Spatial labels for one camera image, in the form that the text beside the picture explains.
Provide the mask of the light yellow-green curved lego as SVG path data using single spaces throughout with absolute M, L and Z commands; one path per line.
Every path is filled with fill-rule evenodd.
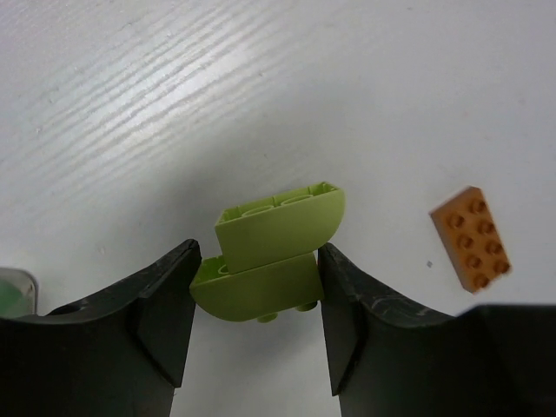
M 318 182 L 226 208 L 215 233 L 221 254 L 202 260 L 189 291 L 208 314 L 269 322 L 324 297 L 314 253 L 341 225 L 344 191 Z

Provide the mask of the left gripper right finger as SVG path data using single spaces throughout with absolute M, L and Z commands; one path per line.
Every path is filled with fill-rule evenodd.
M 319 249 L 331 389 L 345 416 L 552 416 L 555 308 L 450 316 Z

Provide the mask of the orange 2x4 lego plate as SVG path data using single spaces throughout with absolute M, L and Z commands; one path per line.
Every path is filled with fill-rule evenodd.
M 461 286 L 474 294 L 512 270 L 487 200 L 469 186 L 430 212 Z

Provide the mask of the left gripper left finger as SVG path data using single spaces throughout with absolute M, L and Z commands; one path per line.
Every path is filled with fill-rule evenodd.
M 189 239 L 46 315 L 1 321 L 4 416 L 167 416 L 182 384 L 201 264 Z

